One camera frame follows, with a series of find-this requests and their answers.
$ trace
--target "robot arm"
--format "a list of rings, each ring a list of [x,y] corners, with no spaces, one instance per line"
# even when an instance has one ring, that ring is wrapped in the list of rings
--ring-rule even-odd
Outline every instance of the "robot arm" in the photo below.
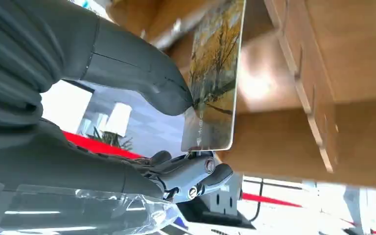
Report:
[[[39,93],[60,79],[137,91],[167,115],[192,106],[171,59],[119,26],[65,0],[0,1],[0,183],[6,188],[83,188],[182,202],[232,175],[227,165],[215,166],[212,152],[145,165],[77,149],[40,119]]]

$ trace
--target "screw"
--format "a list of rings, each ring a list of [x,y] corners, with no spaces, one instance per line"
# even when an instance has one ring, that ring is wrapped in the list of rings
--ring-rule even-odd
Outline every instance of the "screw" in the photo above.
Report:
[[[207,159],[205,162],[205,170],[207,173],[213,172],[215,169],[215,162],[214,159]]]
[[[192,188],[188,192],[188,199],[192,200],[197,196],[197,187],[192,186]]]

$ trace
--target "card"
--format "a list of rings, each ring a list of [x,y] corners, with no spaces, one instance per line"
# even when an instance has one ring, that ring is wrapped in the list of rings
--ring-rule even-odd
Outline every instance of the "card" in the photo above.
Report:
[[[194,106],[185,112],[182,151],[231,147],[244,9],[245,0],[225,1],[196,29],[188,80]]]

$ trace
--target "black cable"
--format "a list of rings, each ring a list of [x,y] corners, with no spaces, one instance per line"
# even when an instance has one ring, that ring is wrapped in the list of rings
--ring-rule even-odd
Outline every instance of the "black cable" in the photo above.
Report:
[[[261,182],[260,182],[260,192],[258,193],[259,196],[261,196],[263,194],[263,178],[261,179]],[[254,217],[252,219],[250,219],[249,221],[250,222],[253,222],[257,219],[257,217],[259,216],[259,213],[260,213],[260,205],[261,205],[261,202],[258,202],[257,204],[257,211],[256,211],[256,214],[254,215]]]

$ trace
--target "wooden surface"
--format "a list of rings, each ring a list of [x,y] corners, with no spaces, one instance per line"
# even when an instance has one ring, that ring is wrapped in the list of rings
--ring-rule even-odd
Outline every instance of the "wooden surface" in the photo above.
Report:
[[[325,171],[303,110],[236,117],[235,138],[220,158],[247,175],[276,175],[376,187],[376,101],[337,106],[340,162]]]
[[[337,164],[334,100],[304,0],[266,0],[294,86],[329,172]]]
[[[222,0],[120,0],[106,11],[117,24],[165,49],[192,30]]]
[[[175,62],[179,71],[184,76],[185,82],[187,83],[193,43],[194,31],[190,31],[178,39],[170,48],[165,50],[165,54],[167,54]]]
[[[163,0],[121,0],[106,9],[109,17],[137,36],[148,30]]]
[[[307,0],[334,98],[376,99],[376,0]]]
[[[247,1],[241,43],[236,112],[301,107],[264,1]]]
[[[222,0],[163,0],[147,31],[147,41],[158,48],[167,48],[182,34],[192,30],[202,17]],[[179,21],[180,28],[173,31]]]

